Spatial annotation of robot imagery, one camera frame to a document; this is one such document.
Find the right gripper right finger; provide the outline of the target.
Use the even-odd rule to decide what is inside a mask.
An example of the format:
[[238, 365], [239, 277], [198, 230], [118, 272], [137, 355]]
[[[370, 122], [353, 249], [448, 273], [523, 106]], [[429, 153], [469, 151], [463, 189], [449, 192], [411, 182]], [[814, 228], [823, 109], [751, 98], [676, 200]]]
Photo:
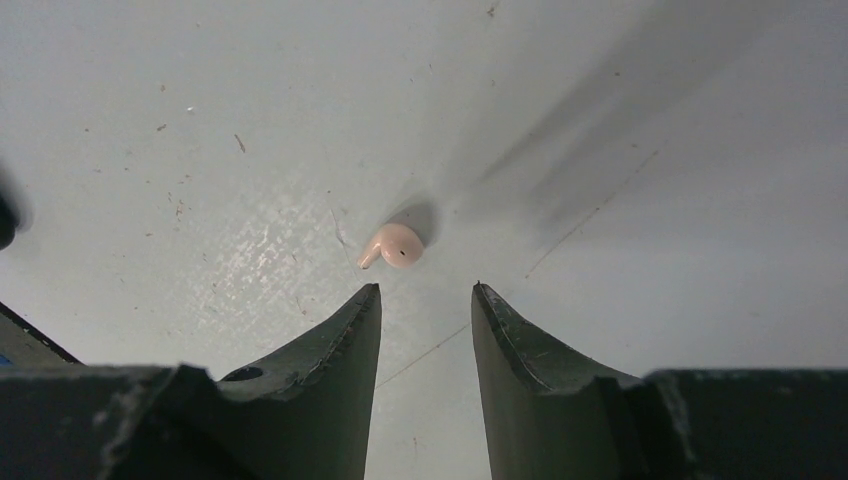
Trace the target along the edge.
[[843, 479], [843, 369], [671, 369], [583, 355], [495, 290], [472, 337], [496, 479]]

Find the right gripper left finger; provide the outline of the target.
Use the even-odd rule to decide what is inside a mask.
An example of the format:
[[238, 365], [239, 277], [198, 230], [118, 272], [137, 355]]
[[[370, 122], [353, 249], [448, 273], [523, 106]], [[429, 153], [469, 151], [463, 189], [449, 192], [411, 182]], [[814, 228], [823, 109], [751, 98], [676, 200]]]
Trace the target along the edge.
[[5, 367], [5, 479], [360, 479], [381, 339], [367, 284], [220, 380], [177, 366]]

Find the white earbud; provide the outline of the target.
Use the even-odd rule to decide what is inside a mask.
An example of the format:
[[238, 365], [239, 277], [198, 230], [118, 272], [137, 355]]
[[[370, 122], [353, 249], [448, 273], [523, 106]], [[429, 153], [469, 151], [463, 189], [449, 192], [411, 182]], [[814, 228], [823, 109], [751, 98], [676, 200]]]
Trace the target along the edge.
[[393, 268], [408, 268], [422, 257], [424, 250], [422, 240], [413, 229], [399, 223], [386, 223], [367, 243], [357, 266], [365, 270], [382, 258]]

